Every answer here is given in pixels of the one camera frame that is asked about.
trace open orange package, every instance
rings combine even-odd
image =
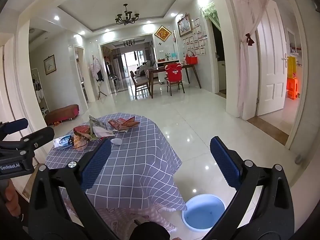
[[[108,123],[118,131],[128,130],[129,128],[136,127],[140,122],[135,122],[135,116],[125,120],[119,118],[117,120],[111,119]]]

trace dining table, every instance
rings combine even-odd
[[[182,68],[184,68],[186,70],[186,75],[187,75],[187,79],[188,79],[189,84],[190,84],[190,79],[189,79],[188,68],[192,68],[193,69],[193,72],[195,73],[196,79],[198,81],[199,88],[201,88],[200,80],[199,80],[195,65],[183,64],[181,66],[182,66]],[[150,87],[151,98],[153,98],[154,74],[155,73],[160,73],[160,72],[165,72],[164,68],[165,68],[165,66],[156,67],[156,68],[153,68],[153,69],[152,68],[147,69],[147,71],[149,72],[149,87]]]
[[[116,138],[122,139],[122,144],[112,144],[100,175],[92,188],[85,191],[98,214],[121,239],[128,239],[130,223],[138,218],[174,231],[176,227],[160,212],[187,209],[173,181],[182,161],[158,126],[144,116],[126,113],[109,114],[98,120],[110,129],[110,119],[131,117],[135,117],[139,125],[127,132],[114,132]],[[94,150],[98,144],[99,141],[90,141],[83,151],[71,147],[52,148],[45,164],[50,169],[65,167],[70,161],[78,162],[85,152]],[[75,212],[66,189],[60,191],[68,212]]]

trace brown ottoman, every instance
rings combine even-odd
[[[61,122],[63,120],[68,120],[70,118],[75,118],[79,114],[78,105],[70,105],[63,108],[59,108],[49,112],[44,120],[47,125],[54,122]]]

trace metal screw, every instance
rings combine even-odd
[[[44,171],[46,169],[46,166],[45,165],[41,165],[40,167],[39,167],[39,171]]]
[[[75,161],[72,161],[72,162],[69,162],[68,163],[68,167],[69,168],[74,168],[74,167],[76,167],[77,166],[77,162],[75,162]]]
[[[250,161],[250,160],[246,160],[246,161],[244,162],[244,164],[245,164],[246,166],[248,166],[248,167],[252,167],[252,166],[253,166],[253,162]]]
[[[275,165],[276,170],[281,171],[282,170],[282,166],[280,164],[276,164]]]

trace brown bow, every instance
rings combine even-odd
[[[251,39],[250,33],[247,33],[245,36],[247,36],[248,46],[252,46],[252,44],[254,44],[254,41],[253,41],[253,39]]]

